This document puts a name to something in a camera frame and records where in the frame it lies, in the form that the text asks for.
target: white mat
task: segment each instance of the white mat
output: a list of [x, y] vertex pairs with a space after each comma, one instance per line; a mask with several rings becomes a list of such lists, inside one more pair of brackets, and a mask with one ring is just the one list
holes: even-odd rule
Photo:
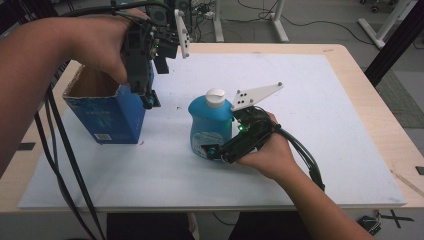
[[[186, 60], [168, 60], [168, 64], [170, 74], [156, 75], [154, 82], [162, 107], [146, 113], [137, 145], [98, 145], [71, 110], [63, 114], [97, 208], [292, 208], [291, 200], [273, 181], [248, 167], [201, 159], [191, 152], [189, 142], [191, 116], [187, 108], [194, 98], [218, 87], [231, 102], [238, 89], [279, 81], [285, 87], [258, 106], [273, 112], [283, 128], [314, 155], [326, 193], [337, 204], [404, 204], [324, 56], [191, 54]], [[306, 171], [295, 151], [294, 155]], [[59, 157], [70, 192], [77, 205], [84, 207], [62, 146]], [[66, 208], [44, 155], [19, 207]]]

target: blue bottle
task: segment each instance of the blue bottle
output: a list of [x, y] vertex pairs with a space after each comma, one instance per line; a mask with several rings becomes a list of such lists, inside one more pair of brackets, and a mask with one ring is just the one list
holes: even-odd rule
[[193, 117], [190, 144], [195, 154], [206, 158], [202, 145], [223, 145], [231, 139], [233, 113], [224, 90], [212, 88], [206, 95], [194, 99], [188, 111]]

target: person's leg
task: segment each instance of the person's leg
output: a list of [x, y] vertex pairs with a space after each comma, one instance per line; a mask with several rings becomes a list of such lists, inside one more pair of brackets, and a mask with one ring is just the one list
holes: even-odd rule
[[229, 240], [311, 239], [297, 211], [241, 212]]
[[194, 240], [186, 213], [109, 213], [108, 240]]

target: human arm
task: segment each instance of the human arm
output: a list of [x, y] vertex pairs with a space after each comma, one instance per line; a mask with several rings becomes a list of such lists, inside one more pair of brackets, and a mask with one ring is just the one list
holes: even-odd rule
[[258, 152], [246, 155], [238, 163], [275, 180], [293, 201], [314, 239], [372, 239], [302, 171], [281, 135], [272, 134]]
[[128, 25], [119, 16], [47, 18], [0, 42], [0, 176], [61, 64], [74, 59], [126, 82], [120, 48]]

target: white bottle cap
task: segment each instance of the white bottle cap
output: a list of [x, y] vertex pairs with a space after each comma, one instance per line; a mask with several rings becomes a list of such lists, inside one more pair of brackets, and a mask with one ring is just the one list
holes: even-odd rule
[[221, 107], [225, 101], [225, 91], [219, 88], [212, 88], [206, 93], [206, 104], [212, 108]]

